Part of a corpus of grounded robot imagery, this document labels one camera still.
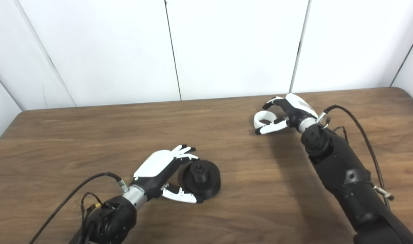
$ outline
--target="white robotic hand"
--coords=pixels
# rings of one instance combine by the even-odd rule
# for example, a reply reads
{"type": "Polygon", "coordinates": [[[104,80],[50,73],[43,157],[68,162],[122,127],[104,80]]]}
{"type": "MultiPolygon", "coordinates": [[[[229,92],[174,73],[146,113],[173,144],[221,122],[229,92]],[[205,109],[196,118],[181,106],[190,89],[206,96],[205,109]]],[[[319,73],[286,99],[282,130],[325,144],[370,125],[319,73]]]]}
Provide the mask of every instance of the white robotic hand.
{"type": "Polygon", "coordinates": [[[203,199],[184,191],[181,187],[167,181],[180,165],[199,159],[190,154],[196,148],[179,145],[172,151],[156,151],[134,173],[129,191],[124,197],[130,200],[138,210],[146,201],[164,196],[174,201],[201,203],[203,199]]]}
{"type": "Polygon", "coordinates": [[[285,98],[276,96],[269,100],[262,107],[267,110],[273,105],[280,106],[286,113],[282,119],[277,119],[276,115],[270,111],[260,111],[254,116],[254,127],[256,134],[262,135],[275,131],[282,130],[287,127],[294,127],[299,132],[305,130],[308,125],[316,122],[318,115],[315,110],[310,107],[301,97],[289,93],[285,98]],[[261,120],[267,120],[270,123],[264,124],[261,120]]]}

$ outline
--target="metal clip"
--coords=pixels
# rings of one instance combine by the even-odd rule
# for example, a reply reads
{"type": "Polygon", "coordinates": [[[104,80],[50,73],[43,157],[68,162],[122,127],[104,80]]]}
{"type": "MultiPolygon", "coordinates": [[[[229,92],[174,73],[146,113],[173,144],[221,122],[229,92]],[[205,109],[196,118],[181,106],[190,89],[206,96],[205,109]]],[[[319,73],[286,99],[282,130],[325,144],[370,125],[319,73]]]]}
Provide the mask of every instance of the metal clip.
{"type": "Polygon", "coordinates": [[[385,198],[389,199],[390,201],[393,201],[395,199],[395,197],[392,195],[392,193],[387,192],[386,190],[384,190],[381,187],[378,187],[378,186],[374,185],[373,189],[377,193],[379,193],[379,194],[383,195],[385,198]]]}

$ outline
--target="cable connector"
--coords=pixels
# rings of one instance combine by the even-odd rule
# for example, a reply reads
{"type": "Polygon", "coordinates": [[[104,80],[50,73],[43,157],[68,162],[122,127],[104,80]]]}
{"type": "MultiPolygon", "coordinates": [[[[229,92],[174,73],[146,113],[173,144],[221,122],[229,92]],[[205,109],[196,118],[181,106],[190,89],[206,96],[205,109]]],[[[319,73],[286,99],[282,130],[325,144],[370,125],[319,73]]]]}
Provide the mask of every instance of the cable connector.
{"type": "Polygon", "coordinates": [[[318,118],[316,119],[316,123],[320,124],[326,115],[327,115],[327,114],[326,114],[325,112],[322,112],[322,113],[318,116],[318,118]]]}
{"type": "Polygon", "coordinates": [[[393,200],[395,199],[395,197],[392,195],[392,193],[387,192],[386,190],[384,190],[384,189],[381,188],[381,187],[378,187],[378,186],[375,185],[375,186],[373,187],[373,189],[374,189],[377,193],[379,193],[379,194],[383,195],[385,198],[389,199],[390,201],[393,201],[393,200]]]}
{"type": "Polygon", "coordinates": [[[121,179],[120,181],[118,181],[118,184],[122,188],[124,193],[127,193],[129,191],[129,188],[126,186],[124,180],[121,179]]]}

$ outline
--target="white ring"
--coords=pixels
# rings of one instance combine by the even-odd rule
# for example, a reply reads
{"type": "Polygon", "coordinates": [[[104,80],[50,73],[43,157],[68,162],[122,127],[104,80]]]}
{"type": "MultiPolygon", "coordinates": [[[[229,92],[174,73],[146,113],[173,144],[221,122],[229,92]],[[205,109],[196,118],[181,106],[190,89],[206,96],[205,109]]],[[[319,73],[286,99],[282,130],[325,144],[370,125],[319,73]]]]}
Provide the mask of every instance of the white ring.
{"type": "Polygon", "coordinates": [[[262,127],[266,124],[261,123],[261,120],[268,120],[269,122],[273,123],[274,120],[277,119],[277,116],[270,112],[270,111],[259,111],[254,115],[254,120],[253,120],[253,124],[254,124],[254,128],[259,128],[262,127]]]}

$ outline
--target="robot forearm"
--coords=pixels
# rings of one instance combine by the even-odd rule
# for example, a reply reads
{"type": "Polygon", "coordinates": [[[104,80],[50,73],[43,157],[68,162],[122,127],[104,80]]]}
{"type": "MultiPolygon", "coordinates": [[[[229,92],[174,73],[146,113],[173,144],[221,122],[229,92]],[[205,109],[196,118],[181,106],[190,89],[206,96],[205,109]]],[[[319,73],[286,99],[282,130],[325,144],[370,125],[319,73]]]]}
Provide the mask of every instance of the robot forearm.
{"type": "Polygon", "coordinates": [[[312,125],[301,142],[324,187],[338,200],[357,234],[356,244],[413,244],[413,234],[384,205],[348,142],[312,125]]]}

